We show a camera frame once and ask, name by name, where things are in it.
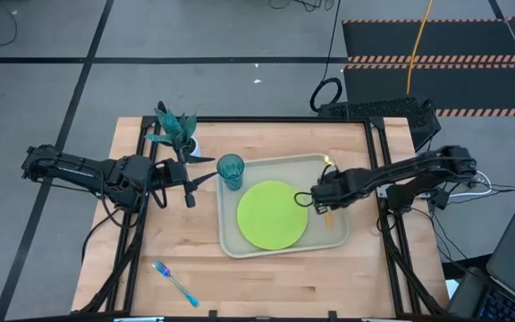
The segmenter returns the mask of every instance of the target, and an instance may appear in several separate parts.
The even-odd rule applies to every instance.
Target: yellow cable
[[[417,54],[418,43],[420,42],[420,37],[422,36],[422,31],[425,29],[426,19],[428,19],[428,14],[430,13],[430,8],[433,6],[433,0],[428,0],[428,7],[426,9],[425,18],[423,18],[420,23],[420,29],[418,30],[417,41],[415,41],[415,46],[412,48],[412,55],[410,56],[410,64],[409,64],[409,76],[407,77],[407,95],[410,93],[410,76],[412,75],[412,65],[415,61],[415,55]]]

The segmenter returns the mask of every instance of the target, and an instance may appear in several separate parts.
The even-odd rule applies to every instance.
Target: white cable
[[[488,182],[488,191],[482,191],[482,192],[464,192],[464,193],[456,193],[452,194],[450,198],[454,197],[467,197],[467,196],[484,196],[488,193],[492,192],[492,183],[490,182],[490,179],[488,179],[488,176],[485,175],[482,171],[477,170],[477,173],[481,174],[486,181]]]

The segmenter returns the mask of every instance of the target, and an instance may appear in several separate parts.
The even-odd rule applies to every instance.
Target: tray
[[[292,157],[275,157],[245,161],[243,185],[238,191],[230,191],[218,177],[217,204],[220,246],[233,258],[282,254],[303,250],[321,250],[344,244],[349,238],[347,213],[343,209],[333,211],[333,226],[325,225],[325,215],[318,215],[313,207],[308,208],[308,226],[301,238],[283,250],[262,250],[241,234],[238,227],[238,203],[253,185],[273,180],[285,182],[301,191],[309,191],[325,168],[325,155],[310,154]]]

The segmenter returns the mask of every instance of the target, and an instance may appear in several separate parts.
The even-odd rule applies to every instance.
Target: plant pot
[[[198,141],[194,137],[192,137],[192,140],[194,141],[194,148],[189,148],[188,152],[190,152],[191,156],[202,157],[202,150],[200,150],[200,145],[198,144]]]

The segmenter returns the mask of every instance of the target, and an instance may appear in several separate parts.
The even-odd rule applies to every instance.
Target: laptop keyboard
[[[491,290],[486,296],[479,318],[515,322],[515,301],[496,290]]]

